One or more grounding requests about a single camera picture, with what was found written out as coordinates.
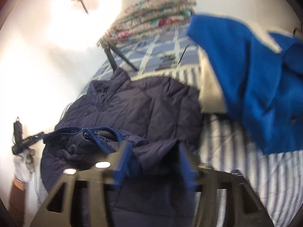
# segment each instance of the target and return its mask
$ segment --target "blue coat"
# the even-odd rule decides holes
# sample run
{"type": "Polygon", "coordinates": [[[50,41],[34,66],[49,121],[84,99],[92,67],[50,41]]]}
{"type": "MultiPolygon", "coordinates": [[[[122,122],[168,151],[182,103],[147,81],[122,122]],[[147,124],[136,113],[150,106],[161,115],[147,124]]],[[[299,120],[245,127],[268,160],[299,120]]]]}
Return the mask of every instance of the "blue coat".
{"type": "MultiPolygon", "coordinates": [[[[194,195],[184,187],[175,161],[166,154],[186,141],[195,151],[201,132],[198,90],[169,77],[150,77],[131,82],[117,69],[110,81],[92,81],[55,127],[108,126],[119,130],[133,144],[140,176],[126,178],[121,188],[107,192],[115,227],[190,226],[194,195]]],[[[117,143],[107,140],[112,151],[117,143]]],[[[104,156],[83,133],[73,139],[46,142],[41,159],[41,177],[49,191],[66,168],[88,169],[104,156]]],[[[82,222],[88,224],[84,206],[82,222]]]]}
{"type": "Polygon", "coordinates": [[[208,54],[228,114],[264,154],[303,149],[303,42],[270,33],[264,46],[242,23],[193,15],[188,35],[208,54]]]}

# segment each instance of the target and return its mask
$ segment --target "brown sleeve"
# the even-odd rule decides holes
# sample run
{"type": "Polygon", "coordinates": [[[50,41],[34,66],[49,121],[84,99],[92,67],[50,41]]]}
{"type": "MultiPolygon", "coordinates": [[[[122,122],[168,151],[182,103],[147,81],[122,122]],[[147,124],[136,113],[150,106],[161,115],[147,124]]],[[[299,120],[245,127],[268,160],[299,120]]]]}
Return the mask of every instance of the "brown sleeve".
{"type": "Polygon", "coordinates": [[[9,214],[18,227],[22,227],[24,224],[24,201],[24,187],[19,188],[13,183],[9,199],[9,214]]]}

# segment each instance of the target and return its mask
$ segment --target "bed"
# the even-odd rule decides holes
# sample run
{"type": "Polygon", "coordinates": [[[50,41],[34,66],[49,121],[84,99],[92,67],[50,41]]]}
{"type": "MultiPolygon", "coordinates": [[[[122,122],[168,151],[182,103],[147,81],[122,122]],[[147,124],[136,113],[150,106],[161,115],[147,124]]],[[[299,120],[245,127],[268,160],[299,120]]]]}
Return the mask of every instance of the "bed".
{"type": "MultiPolygon", "coordinates": [[[[171,29],[140,42],[118,44],[139,72],[134,72],[119,57],[115,60],[132,80],[165,75],[199,89],[198,48],[186,36],[186,30],[186,27],[171,29]],[[175,55],[175,59],[170,59],[170,55],[175,55]]],[[[91,80],[108,80],[112,74],[106,61],[91,80]]],[[[79,97],[86,94],[90,81],[79,97]]],[[[288,226],[303,203],[303,151],[263,155],[241,125],[227,115],[204,114],[203,122],[198,152],[201,162],[226,172],[239,169],[260,196],[275,226],[288,226]]],[[[217,226],[220,227],[225,213],[225,190],[219,190],[218,203],[217,226]]]]}

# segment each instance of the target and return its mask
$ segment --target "human hand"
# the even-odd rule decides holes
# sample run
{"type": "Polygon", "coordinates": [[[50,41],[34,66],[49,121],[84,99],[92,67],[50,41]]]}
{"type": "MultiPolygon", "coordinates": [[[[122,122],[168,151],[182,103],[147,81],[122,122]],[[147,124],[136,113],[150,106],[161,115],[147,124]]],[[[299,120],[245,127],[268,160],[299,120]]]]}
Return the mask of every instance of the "human hand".
{"type": "Polygon", "coordinates": [[[27,183],[31,179],[31,174],[34,172],[34,154],[35,150],[28,148],[14,157],[14,175],[18,181],[27,183]]]}

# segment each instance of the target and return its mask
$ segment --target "folded floral blanket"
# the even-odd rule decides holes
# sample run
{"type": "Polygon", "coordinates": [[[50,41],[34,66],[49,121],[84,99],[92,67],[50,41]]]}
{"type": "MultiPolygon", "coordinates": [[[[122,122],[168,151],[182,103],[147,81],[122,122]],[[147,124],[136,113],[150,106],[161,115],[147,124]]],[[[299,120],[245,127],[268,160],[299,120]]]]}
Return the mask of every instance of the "folded floral blanket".
{"type": "Polygon", "coordinates": [[[129,6],[106,32],[114,42],[140,40],[189,22],[196,0],[142,0],[129,6]]]}

